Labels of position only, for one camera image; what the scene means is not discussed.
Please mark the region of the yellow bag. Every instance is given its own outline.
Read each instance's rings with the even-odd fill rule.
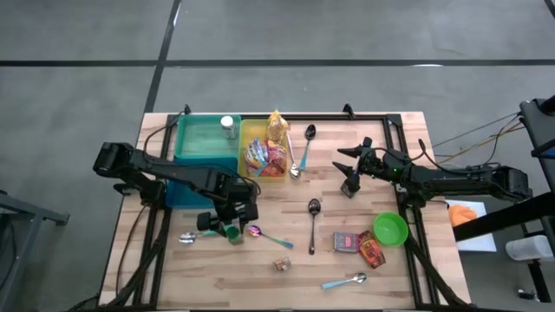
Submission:
[[[278,110],[271,113],[268,118],[268,127],[266,128],[266,139],[276,143],[282,142],[287,133],[287,121],[279,115]]]

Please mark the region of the plastic bag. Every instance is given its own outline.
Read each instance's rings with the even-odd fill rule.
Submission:
[[[245,149],[245,163],[250,176],[281,177],[287,167],[286,151],[271,140],[254,138]]]
[[[268,118],[268,127],[266,128],[266,139],[277,142],[282,142],[287,133],[287,121],[281,118],[278,110],[271,113]]]

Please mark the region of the gray concrete floor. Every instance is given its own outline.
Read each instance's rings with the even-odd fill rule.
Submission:
[[[156,59],[171,0],[0,3],[0,60]],[[186,0],[169,59],[555,59],[555,19],[541,0]],[[68,309],[98,291],[121,197],[91,167],[105,140],[134,142],[153,68],[0,68],[0,188],[71,213],[41,232],[18,311]],[[167,68],[155,112],[424,111],[437,143],[553,95],[552,67]],[[453,153],[502,123],[440,146]],[[491,146],[454,161],[483,162]],[[546,192],[525,132],[494,160],[529,173]],[[490,199],[487,209],[503,204]],[[499,252],[462,253],[473,302],[540,311],[515,297],[532,287],[503,251],[518,229],[495,234]],[[545,266],[552,286],[555,270]]]

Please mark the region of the teal plastic bin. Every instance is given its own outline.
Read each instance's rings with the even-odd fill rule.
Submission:
[[[241,116],[230,115],[236,127],[236,138],[227,139],[220,120],[225,115],[185,115],[178,122],[173,162],[185,166],[216,166],[238,170]],[[211,199],[200,196],[189,187],[168,182],[166,205],[173,209],[213,208]]]

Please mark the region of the orange object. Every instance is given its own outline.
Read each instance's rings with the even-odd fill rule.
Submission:
[[[476,212],[463,205],[452,205],[449,207],[449,220],[453,227],[476,219]]]

